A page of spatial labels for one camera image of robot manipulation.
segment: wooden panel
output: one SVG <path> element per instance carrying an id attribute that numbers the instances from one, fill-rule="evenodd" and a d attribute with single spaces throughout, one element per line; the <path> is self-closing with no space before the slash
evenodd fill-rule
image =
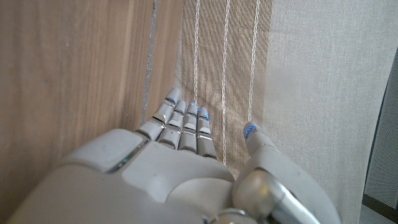
<path id="1" fill-rule="evenodd" d="M 173 85 L 182 6 L 183 0 L 166 0 L 157 3 L 146 119 L 156 112 L 158 102 L 163 100 L 169 92 L 170 88 L 165 88 L 165 86 Z"/>
<path id="2" fill-rule="evenodd" d="M 152 8 L 144 0 L 0 1 L 0 223 L 62 156 L 110 129 L 136 128 Z M 157 21 L 175 29 L 155 43 L 176 42 L 180 21 Z M 150 92 L 152 102 L 171 86 Z"/>

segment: robot finger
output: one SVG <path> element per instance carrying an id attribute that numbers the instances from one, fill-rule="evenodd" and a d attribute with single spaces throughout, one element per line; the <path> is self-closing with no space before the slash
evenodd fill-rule
<path id="1" fill-rule="evenodd" d="M 198 109 L 197 146 L 198 155 L 217 159 L 216 150 L 211 138 L 209 116 L 206 108 Z"/>
<path id="2" fill-rule="evenodd" d="M 165 125 L 169 122 L 174 106 L 180 98 L 180 94 L 179 89 L 173 88 L 152 118 L 146 121 L 137 132 L 145 135 L 152 141 L 156 141 Z"/>
<path id="3" fill-rule="evenodd" d="M 167 147 L 177 149 L 180 140 L 180 129 L 183 120 L 183 112 L 185 111 L 185 102 L 178 101 L 171 115 L 170 121 L 160 134 L 158 142 L 163 143 Z"/>
<path id="4" fill-rule="evenodd" d="M 183 126 L 178 150 L 189 150 L 197 153 L 197 113 L 198 106 L 190 103 L 183 118 Z"/>

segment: white string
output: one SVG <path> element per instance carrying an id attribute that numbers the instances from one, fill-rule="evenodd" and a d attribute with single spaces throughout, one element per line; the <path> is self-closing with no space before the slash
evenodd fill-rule
<path id="1" fill-rule="evenodd" d="M 254 27 L 253 27 L 253 45 L 251 48 L 250 90 L 249 90 L 249 109 L 248 109 L 249 121 L 251 121 L 251 105 L 253 98 L 254 65 L 256 62 L 257 25 L 259 23 L 259 11 L 260 11 L 260 0 L 257 0 L 256 15 L 254 16 Z"/>
<path id="2" fill-rule="evenodd" d="M 226 44 L 228 37 L 228 19 L 229 19 L 229 2 L 231 0 L 226 0 L 225 9 L 225 26 L 224 26 L 224 52 L 223 52 L 223 80 L 221 81 L 221 107 L 223 109 L 223 164 L 226 165 L 226 133 L 225 133 L 225 67 L 226 67 Z"/>
<path id="3" fill-rule="evenodd" d="M 193 53 L 193 92 L 195 104 L 198 104 L 198 36 L 199 36 L 199 9 L 200 0 L 197 0 L 196 14 L 195 14 L 195 43 L 194 43 L 194 53 Z"/>

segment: robotic hand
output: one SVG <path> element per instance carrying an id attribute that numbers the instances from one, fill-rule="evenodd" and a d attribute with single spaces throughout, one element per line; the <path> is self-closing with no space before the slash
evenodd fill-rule
<path id="1" fill-rule="evenodd" d="M 235 181 L 217 162 L 205 108 L 173 89 L 137 131 L 115 129 L 64 158 L 9 223 L 340 223 L 331 200 L 255 123 Z"/>

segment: fabric curtain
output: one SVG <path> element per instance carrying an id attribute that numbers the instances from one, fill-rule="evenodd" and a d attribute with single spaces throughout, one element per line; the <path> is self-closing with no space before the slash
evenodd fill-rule
<path id="1" fill-rule="evenodd" d="M 393 0 L 186 0 L 174 86 L 208 109 L 218 159 L 235 177 L 251 114 L 342 222 L 358 223 L 397 12 Z"/>

